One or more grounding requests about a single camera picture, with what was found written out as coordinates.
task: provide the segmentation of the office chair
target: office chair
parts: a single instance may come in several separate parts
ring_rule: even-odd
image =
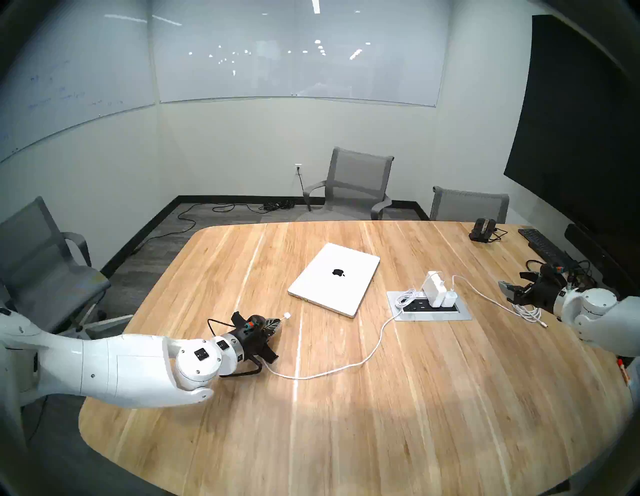
[[[303,191],[309,212],[299,221],[380,220],[391,205],[385,194],[393,157],[380,157],[334,148],[326,180]],[[324,207],[311,211],[311,191],[324,186]]]
[[[85,266],[73,259],[66,239],[80,249]],[[84,238],[73,232],[60,232],[41,196],[0,224],[2,285],[5,300],[8,296],[5,305],[47,332],[61,331],[63,335],[90,339],[87,330],[107,330],[132,317],[88,323],[111,283],[91,267]],[[90,308],[78,321],[76,317],[89,303]],[[63,324],[69,320],[71,326],[65,330]]]
[[[479,218],[495,219],[504,224],[509,207],[509,195],[458,191],[433,186],[435,196],[431,204],[429,220],[453,220],[475,222]]]

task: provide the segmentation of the keyboard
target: keyboard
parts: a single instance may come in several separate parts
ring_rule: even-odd
[[[529,247],[546,263],[566,269],[574,267],[575,261],[551,243],[538,229],[518,229],[518,232],[529,242]]]

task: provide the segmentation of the conference table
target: conference table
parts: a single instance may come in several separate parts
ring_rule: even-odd
[[[387,291],[429,270],[464,276],[509,306],[497,281],[524,284],[535,259],[516,225],[490,244],[471,223],[327,221],[209,227],[176,256],[125,332],[211,336],[207,318],[283,321],[272,368],[302,377],[359,362],[392,314]],[[380,257],[354,319],[288,295],[325,243]],[[461,280],[472,320],[395,322],[360,367],[312,380],[216,378],[212,399],[129,410],[87,398],[85,442],[176,495],[536,495],[621,435],[630,392],[612,353],[484,300]],[[218,333],[223,326],[214,327]]]

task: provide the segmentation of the baseboard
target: baseboard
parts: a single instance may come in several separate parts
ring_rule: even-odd
[[[420,220],[429,220],[429,216],[422,210],[418,202],[410,202],[407,200],[391,200],[391,209],[408,209],[418,214]]]
[[[113,276],[115,271],[118,270],[118,267],[130,256],[131,252],[180,204],[263,204],[266,202],[281,202],[282,200],[293,200],[296,205],[305,204],[305,199],[302,196],[178,195],[128,240],[120,251],[105,264],[100,272],[102,272],[106,278]],[[323,196],[312,196],[310,200],[312,205],[324,205]],[[412,209],[418,214],[420,220],[429,220],[427,214],[420,208],[418,202],[394,200],[390,208]]]
[[[115,271],[118,270],[127,257],[131,254],[131,252],[137,247],[144,238],[146,238],[151,231],[153,231],[160,222],[166,219],[167,215],[175,210],[175,208],[180,205],[181,201],[179,200],[179,196],[176,196],[169,204],[160,210],[154,218],[152,218],[149,222],[145,224],[145,226],[140,229],[134,236],[128,240],[128,242],[116,253],[111,260],[109,260],[102,270],[102,274],[108,279],[115,274]]]
[[[305,204],[302,196],[179,195],[177,200],[182,204],[263,204],[282,200],[293,200],[296,205]],[[323,196],[312,196],[310,200],[312,205],[324,205]]]

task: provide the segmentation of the orange marker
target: orange marker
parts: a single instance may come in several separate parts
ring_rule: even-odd
[[[618,367],[622,371],[622,377],[625,380],[625,384],[629,386],[629,383],[631,382],[631,377],[629,377],[629,374],[627,373],[627,369],[625,368],[625,365],[622,363],[621,358],[618,359]]]

